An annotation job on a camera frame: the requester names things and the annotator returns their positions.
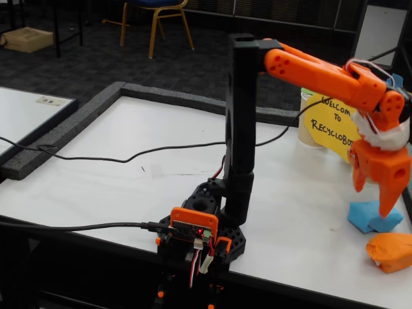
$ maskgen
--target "white wire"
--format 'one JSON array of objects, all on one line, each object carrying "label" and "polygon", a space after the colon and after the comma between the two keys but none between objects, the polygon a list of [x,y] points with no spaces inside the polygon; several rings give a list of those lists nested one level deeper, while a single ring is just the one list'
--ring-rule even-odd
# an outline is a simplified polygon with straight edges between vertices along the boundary
[{"label": "white wire", "polygon": [[368,116],[369,123],[372,125],[372,127],[375,130],[376,134],[379,134],[380,132],[379,132],[378,128],[376,127],[375,123],[373,122],[372,118],[370,117],[369,113],[366,113],[366,115]]},{"label": "white wire", "polygon": [[392,75],[390,75],[387,71],[385,71],[384,69],[382,69],[380,66],[378,66],[377,64],[375,64],[375,63],[373,63],[373,62],[371,62],[371,61],[367,61],[367,60],[362,60],[362,59],[356,59],[356,58],[352,58],[352,59],[349,59],[348,61],[347,61],[347,63],[345,64],[345,70],[346,71],[349,71],[348,70],[348,65],[350,64],[350,63],[365,63],[365,64],[370,64],[371,66],[373,66],[375,69],[377,69],[377,70],[379,70],[380,72],[382,72],[383,74],[385,74],[386,76],[388,76],[391,80],[392,80],[392,86],[393,87],[395,87],[395,79],[393,78],[393,76]]},{"label": "white wire", "polygon": [[198,260],[198,256],[199,256],[199,250],[196,250],[196,253],[194,254],[193,261],[192,261],[191,282],[189,284],[189,288],[192,288],[193,286],[193,274],[194,274],[194,269],[196,268],[196,261]]}]

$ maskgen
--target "white tabletop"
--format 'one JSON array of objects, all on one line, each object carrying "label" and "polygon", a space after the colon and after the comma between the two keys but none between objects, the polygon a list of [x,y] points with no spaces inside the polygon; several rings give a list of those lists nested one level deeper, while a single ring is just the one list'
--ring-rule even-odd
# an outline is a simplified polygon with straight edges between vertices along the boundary
[{"label": "white tabletop", "polygon": [[[262,142],[284,127],[257,124]],[[225,117],[122,97],[59,154],[128,158],[165,145],[223,140]],[[128,164],[48,160],[21,181],[0,185],[0,214],[54,226],[158,221],[212,176],[225,146],[167,150]],[[369,259],[363,235],[346,219],[351,201],[376,200],[374,186],[357,194],[350,168],[336,154],[297,140],[297,129],[257,148],[245,253],[230,271],[388,308],[410,308],[412,267],[385,274]],[[412,232],[406,217],[395,232]],[[155,235],[133,228],[89,236],[156,252]]]},{"label": "white tabletop", "polygon": [[[71,102],[73,100],[69,98],[0,87],[0,136],[18,142]],[[1,140],[0,156],[11,147]]]}]

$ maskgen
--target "paper cup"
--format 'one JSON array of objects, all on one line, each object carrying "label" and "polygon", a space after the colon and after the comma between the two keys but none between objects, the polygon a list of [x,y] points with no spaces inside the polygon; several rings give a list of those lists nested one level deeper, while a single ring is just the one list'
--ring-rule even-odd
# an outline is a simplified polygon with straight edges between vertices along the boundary
[{"label": "paper cup", "polygon": [[[301,92],[301,110],[306,107],[306,101],[311,97],[308,93]],[[323,149],[324,147],[321,144],[315,142],[315,140],[310,135],[308,129],[304,124],[304,113],[299,117],[299,140],[314,149]]]}]

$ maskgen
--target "blue chair seat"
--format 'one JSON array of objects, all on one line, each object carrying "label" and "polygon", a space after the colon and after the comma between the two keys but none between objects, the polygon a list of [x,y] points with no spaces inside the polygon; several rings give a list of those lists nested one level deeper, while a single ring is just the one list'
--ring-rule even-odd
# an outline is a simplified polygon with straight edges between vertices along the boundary
[{"label": "blue chair seat", "polygon": [[146,8],[159,8],[161,6],[178,5],[179,0],[128,0],[128,3],[133,3],[137,6],[144,6]]}]

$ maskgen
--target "floor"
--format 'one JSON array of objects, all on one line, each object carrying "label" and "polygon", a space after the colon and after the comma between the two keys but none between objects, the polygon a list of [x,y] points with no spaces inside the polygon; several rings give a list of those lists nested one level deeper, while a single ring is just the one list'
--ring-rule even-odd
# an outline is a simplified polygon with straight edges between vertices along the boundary
[{"label": "floor", "polygon": [[[28,26],[53,31],[51,12],[43,19],[38,6],[28,5],[26,11],[30,14]],[[64,38],[76,31],[76,15],[64,10],[59,13]],[[106,86],[121,80],[225,100],[226,32],[191,27],[195,46],[192,51],[183,26],[165,24],[166,40],[158,35],[154,57],[149,59],[150,27],[149,23],[129,27],[126,45],[121,48],[119,26],[93,23],[84,29],[84,46],[79,46],[76,39],[63,44],[60,59],[53,47],[31,54],[1,49],[0,86],[77,98],[85,104]],[[5,29],[7,24],[0,24],[0,31]],[[321,55],[336,55],[333,59],[337,62],[349,57],[348,49],[337,53],[331,46],[313,44],[307,48]],[[263,76],[258,88],[259,106],[294,110],[300,107],[298,87]]]}]

